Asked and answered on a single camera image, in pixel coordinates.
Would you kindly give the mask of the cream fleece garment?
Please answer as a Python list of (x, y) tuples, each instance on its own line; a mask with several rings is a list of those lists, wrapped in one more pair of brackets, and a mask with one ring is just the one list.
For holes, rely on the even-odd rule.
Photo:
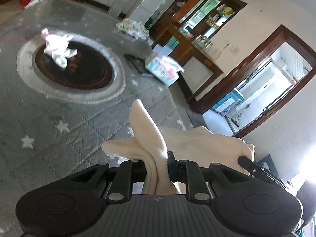
[(102, 150), (106, 155), (144, 162), (147, 175), (142, 188), (143, 194), (168, 195), (183, 192), (169, 179), (169, 151), (173, 152), (178, 161), (193, 161), (200, 167), (220, 163), (243, 174), (248, 172), (239, 166), (239, 157), (254, 160), (254, 145), (247, 144), (242, 139), (213, 134), (205, 127), (181, 131), (157, 126), (141, 100), (132, 103), (129, 122), (133, 137), (105, 141)]

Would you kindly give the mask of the tissue pack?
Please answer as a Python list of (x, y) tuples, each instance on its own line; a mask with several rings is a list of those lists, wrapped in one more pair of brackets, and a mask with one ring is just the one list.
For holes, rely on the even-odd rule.
[(145, 69), (167, 87), (170, 87), (178, 80), (179, 72), (185, 72), (185, 69), (173, 58), (156, 53), (152, 53), (145, 60)]

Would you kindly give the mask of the round dark table inset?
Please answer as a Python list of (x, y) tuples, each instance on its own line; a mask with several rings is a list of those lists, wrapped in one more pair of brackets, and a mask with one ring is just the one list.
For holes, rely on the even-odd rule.
[(37, 35), (17, 55), (17, 72), (31, 89), (49, 98), (81, 104), (107, 102), (124, 91), (123, 63), (110, 47), (74, 34), (69, 47), (77, 54), (63, 69), (44, 53), (45, 46)]

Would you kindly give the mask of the black flat remote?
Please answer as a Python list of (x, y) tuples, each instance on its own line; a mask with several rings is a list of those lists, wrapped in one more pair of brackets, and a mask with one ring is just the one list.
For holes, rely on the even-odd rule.
[(127, 60), (128, 64), (132, 67), (135, 73), (140, 76), (153, 77), (153, 75), (145, 69), (145, 61), (143, 59), (132, 54), (124, 54), (124, 58)]

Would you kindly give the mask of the floral patterned cloth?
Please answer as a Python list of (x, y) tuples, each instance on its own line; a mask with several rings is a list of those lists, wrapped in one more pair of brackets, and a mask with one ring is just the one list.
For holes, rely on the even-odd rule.
[(125, 18), (121, 22), (116, 23), (116, 28), (134, 39), (148, 40), (149, 37), (149, 32), (142, 22), (137, 22), (130, 18)]

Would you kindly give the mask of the small white baby garment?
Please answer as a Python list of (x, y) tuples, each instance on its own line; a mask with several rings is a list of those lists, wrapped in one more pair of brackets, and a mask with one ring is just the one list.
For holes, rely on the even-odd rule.
[(77, 55), (77, 49), (68, 48), (72, 35), (64, 34), (63, 36), (57, 34), (50, 34), (47, 28), (41, 31), (41, 37), (46, 42), (44, 54), (50, 56), (54, 63), (61, 69), (65, 69), (68, 65), (68, 58)]

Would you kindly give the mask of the white refrigerator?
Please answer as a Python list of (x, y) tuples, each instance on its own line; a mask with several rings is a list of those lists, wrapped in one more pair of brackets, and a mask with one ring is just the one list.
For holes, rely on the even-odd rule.
[(145, 24), (166, 0), (137, 0), (126, 15), (135, 22)]

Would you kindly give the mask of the wooden wall display cabinet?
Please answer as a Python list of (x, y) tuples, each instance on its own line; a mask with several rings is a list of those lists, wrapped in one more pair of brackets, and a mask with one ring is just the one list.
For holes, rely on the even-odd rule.
[(163, 32), (171, 26), (191, 38), (201, 35), (210, 39), (246, 5), (241, 0), (175, 0), (151, 27), (150, 34), (162, 35), (159, 44), (171, 47), (178, 44), (176, 36)]

